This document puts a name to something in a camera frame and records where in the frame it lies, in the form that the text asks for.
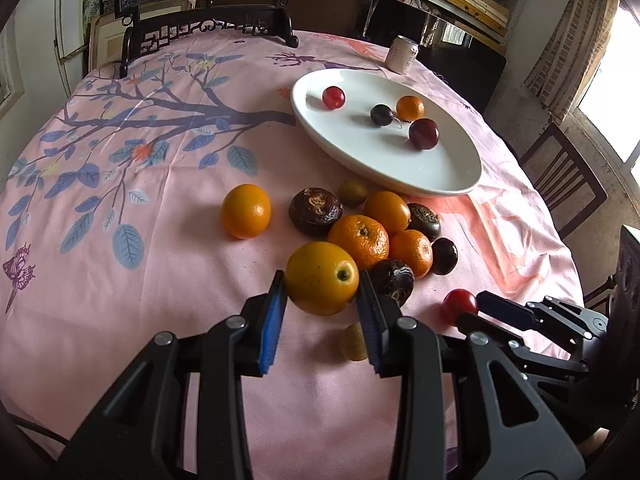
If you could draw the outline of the red cherry tomato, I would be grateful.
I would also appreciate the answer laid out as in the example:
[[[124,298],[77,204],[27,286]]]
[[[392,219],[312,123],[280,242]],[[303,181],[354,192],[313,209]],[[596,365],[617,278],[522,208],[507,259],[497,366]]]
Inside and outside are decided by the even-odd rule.
[[[329,110],[338,110],[346,102],[345,92],[337,86],[329,86],[322,92],[322,103]]]
[[[440,304],[440,317],[449,326],[456,326],[460,315],[477,315],[476,297],[468,290],[457,288],[448,292]]]

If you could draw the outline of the tan longan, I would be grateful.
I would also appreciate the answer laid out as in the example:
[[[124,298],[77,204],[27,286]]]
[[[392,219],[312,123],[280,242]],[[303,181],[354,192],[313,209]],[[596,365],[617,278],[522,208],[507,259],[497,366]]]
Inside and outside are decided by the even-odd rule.
[[[360,362],[368,358],[368,350],[359,322],[350,324],[342,331],[338,348],[346,360]]]

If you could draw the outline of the yellow orange citrus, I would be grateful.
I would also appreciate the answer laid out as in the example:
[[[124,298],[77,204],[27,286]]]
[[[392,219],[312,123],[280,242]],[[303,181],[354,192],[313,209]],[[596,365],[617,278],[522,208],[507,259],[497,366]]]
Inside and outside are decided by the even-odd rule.
[[[342,312],[355,297],[359,271],[343,248],[329,242],[300,246],[284,271],[288,298],[300,310],[318,316]]]

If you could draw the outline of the dark cherry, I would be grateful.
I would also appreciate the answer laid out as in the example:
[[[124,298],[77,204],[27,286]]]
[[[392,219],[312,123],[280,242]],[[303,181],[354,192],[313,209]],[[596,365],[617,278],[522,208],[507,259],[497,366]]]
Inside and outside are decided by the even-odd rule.
[[[394,121],[395,114],[387,105],[376,104],[370,110],[370,118],[378,127],[386,127]]]
[[[437,275],[449,274],[458,263],[458,248],[452,240],[439,237],[432,244],[432,272]]]

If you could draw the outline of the dark red plum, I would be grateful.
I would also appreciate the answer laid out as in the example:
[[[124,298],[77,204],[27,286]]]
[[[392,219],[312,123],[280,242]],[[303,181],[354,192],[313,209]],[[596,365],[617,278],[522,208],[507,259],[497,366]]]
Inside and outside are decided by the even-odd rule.
[[[431,150],[439,142],[438,125],[430,118],[417,119],[409,127],[409,139],[419,150]]]

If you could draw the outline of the large orange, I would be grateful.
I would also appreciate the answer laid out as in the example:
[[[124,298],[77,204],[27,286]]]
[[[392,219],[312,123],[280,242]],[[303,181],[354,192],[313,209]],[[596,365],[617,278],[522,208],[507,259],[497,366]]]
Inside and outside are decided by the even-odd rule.
[[[424,114],[425,106],[417,96],[402,96],[396,103],[396,116],[402,122],[415,122]]]

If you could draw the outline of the mandarin with green stem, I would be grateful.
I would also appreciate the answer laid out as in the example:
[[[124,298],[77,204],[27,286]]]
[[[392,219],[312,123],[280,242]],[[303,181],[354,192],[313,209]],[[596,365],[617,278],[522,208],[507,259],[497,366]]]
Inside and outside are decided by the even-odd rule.
[[[348,252],[359,270],[371,269],[390,254],[390,238],[384,226],[363,214],[349,214],[337,220],[328,241]]]

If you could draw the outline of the small round orange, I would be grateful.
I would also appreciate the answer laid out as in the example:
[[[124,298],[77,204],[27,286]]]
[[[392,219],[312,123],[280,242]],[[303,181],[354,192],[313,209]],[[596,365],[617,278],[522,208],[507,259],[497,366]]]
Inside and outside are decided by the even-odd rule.
[[[408,204],[390,191],[371,194],[364,204],[363,213],[381,223],[389,236],[405,231],[411,218]]]

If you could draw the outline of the dark water chestnut right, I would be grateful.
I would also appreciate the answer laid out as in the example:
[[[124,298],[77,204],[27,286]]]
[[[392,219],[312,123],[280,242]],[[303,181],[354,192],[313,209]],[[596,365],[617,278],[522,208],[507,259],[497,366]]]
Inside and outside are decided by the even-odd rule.
[[[442,226],[438,214],[431,208],[419,203],[408,203],[410,211],[409,230],[419,231],[425,235],[430,242],[434,242],[442,234]]]

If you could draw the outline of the greenish small fruit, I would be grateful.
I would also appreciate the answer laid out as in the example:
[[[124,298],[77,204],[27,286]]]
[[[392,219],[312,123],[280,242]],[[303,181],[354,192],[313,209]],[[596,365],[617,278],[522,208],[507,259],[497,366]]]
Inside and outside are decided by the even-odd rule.
[[[367,183],[359,179],[347,179],[337,190],[337,197],[347,207],[356,208],[364,204],[369,196]]]

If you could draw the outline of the dark wooden chair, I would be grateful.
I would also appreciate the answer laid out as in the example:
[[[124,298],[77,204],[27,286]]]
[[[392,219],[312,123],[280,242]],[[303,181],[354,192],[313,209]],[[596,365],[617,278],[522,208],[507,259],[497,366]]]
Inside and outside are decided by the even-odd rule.
[[[534,188],[549,211],[554,211],[563,205],[582,188],[589,188],[592,193],[592,199],[582,206],[564,226],[556,229],[559,237],[564,240],[605,203],[608,193],[584,156],[554,122],[549,122],[544,132],[518,158],[520,166],[524,167],[550,141],[558,144],[559,149],[534,182]]]

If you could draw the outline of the pink printed tablecloth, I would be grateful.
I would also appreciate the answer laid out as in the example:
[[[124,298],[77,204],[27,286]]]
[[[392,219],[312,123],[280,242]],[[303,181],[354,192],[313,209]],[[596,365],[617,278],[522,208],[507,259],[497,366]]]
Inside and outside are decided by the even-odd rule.
[[[210,32],[130,65],[94,70],[36,133],[1,193],[1,400],[10,413],[69,438],[116,377],[161,330],[204,333],[265,292],[310,240],[288,204],[302,188],[337,191],[352,176],[296,125],[295,81],[350,68],[406,84],[473,139],[480,184],[450,198],[411,197],[437,211],[457,245],[451,274],[416,283],[405,312],[434,330],[451,289],[520,304],[582,304],[570,250],[506,144],[436,74],[385,69],[386,49],[298,32],[290,49],[265,37]],[[265,233],[234,240],[219,206],[237,185],[272,203]],[[244,379],[256,479],[386,479],[399,384],[346,361],[347,308],[318,318],[289,303],[276,360]]]

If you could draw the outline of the white round plate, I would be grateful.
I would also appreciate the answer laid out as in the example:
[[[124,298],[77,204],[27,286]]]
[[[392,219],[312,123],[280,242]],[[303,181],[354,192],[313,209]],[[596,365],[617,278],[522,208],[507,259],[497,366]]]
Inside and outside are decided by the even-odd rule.
[[[346,102],[338,110],[322,103],[329,86],[345,92]],[[420,98],[426,116],[438,125],[439,142],[431,150],[420,151],[411,143],[406,122],[394,120],[386,127],[372,122],[372,107],[392,107],[402,96]],[[454,196],[469,193],[480,182],[483,167],[470,130],[419,90],[374,73],[332,68],[301,76],[291,100],[300,124],[326,154],[386,188]]]

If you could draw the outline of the bamboo curtain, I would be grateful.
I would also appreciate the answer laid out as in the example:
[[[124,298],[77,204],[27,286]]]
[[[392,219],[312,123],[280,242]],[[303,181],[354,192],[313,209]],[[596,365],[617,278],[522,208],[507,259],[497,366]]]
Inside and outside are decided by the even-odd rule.
[[[594,75],[611,38],[620,0],[568,0],[525,87],[559,125]]]

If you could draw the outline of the white beverage can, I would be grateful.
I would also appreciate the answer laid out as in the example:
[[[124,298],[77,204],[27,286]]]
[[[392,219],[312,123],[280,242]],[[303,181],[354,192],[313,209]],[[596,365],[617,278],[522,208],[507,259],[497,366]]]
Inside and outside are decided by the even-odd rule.
[[[385,67],[396,74],[408,73],[412,63],[419,53],[419,45],[405,37],[396,37],[388,49]]]

